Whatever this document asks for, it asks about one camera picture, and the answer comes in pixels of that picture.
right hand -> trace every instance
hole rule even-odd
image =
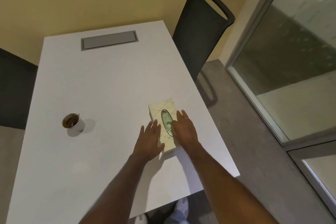
[[[182,114],[177,111],[177,121],[171,123],[171,130],[174,138],[179,142],[182,148],[188,153],[200,143],[197,138],[196,129],[193,122],[189,119],[187,113],[182,110]]]

embossed pattern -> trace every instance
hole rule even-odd
[[[152,119],[152,121],[157,120],[157,124],[161,124],[161,135],[160,135],[159,141],[160,143],[165,144],[165,148],[162,151],[162,153],[167,153],[170,150],[174,150],[179,145],[177,142],[174,141],[174,138],[171,137],[168,134],[168,132],[165,130],[165,127],[163,125],[162,118],[161,118],[162,109],[166,109],[170,113],[173,120],[177,120],[176,108],[175,108],[173,100],[169,98],[161,102],[149,104],[148,107],[149,107],[150,118]]]

table top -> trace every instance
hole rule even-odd
[[[138,42],[81,51],[82,38],[131,30]],[[132,153],[148,104],[170,97],[238,176],[163,21],[46,37],[7,224],[78,223]],[[62,127],[70,113],[80,113],[82,133]],[[182,148],[160,154],[145,167],[130,217],[202,189]]]

black chair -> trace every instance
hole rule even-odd
[[[173,35],[173,41],[194,81],[224,31],[235,21],[235,16],[222,1],[212,1],[227,19],[205,0],[187,0]]]

gray carpet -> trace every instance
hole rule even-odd
[[[238,179],[279,223],[336,223],[219,60],[204,65],[196,85],[241,174]],[[203,191],[189,196],[189,204],[191,224],[217,223]]]

